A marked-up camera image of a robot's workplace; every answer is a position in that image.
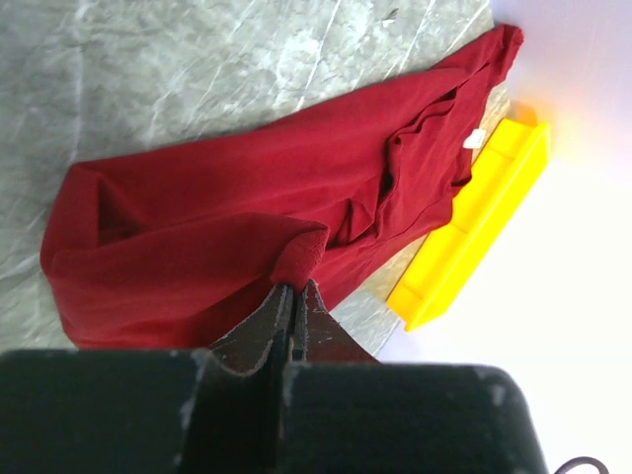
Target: wire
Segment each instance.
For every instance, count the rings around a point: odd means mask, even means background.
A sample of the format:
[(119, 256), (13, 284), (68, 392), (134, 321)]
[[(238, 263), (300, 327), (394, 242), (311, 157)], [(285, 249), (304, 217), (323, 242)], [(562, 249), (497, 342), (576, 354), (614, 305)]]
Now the wire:
[(610, 474), (608, 468), (605, 467), (605, 464), (598, 459), (588, 456), (576, 457), (570, 461), (566, 461), (557, 471), (555, 471), (554, 474), (566, 474), (571, 469), (575, 469), (580, 466), (594, 466), (596, 467), (596, 470), (599, 471), (599, 474)]

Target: yellow container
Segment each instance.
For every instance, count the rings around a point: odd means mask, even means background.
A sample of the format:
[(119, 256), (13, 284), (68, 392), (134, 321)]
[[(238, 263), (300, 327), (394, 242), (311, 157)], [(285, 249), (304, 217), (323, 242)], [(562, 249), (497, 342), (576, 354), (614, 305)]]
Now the yellow container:
[(549, 126), (501, 121), (454, 199), (449, 224), (431, 232), (386, 303), (406, 331), (443, 314), (538, 178)]

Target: red fabric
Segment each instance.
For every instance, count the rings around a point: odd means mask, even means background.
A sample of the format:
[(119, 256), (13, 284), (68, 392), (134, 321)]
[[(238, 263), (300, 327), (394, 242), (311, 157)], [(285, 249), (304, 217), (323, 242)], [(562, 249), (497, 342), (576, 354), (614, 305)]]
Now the red fabric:
[(310, 277), (335, 306), (449, 221), (463, 140), (521, 42), (499, 27), (254, 131), (73, 165), (41, 247), (64, 330), (86, 348), (205, 346)]

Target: white tag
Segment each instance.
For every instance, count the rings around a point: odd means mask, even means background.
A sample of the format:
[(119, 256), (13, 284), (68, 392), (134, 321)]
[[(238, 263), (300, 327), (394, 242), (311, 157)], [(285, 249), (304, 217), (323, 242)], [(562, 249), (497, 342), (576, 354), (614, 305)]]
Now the white tag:
[(485, 135), (487, 132), (483, 128), (474, 128), (472, 134), (465, 138), (463, 142), (463, 148), (467, 148), (468, 150), (477, 150), (483, 146), (485, 143)]

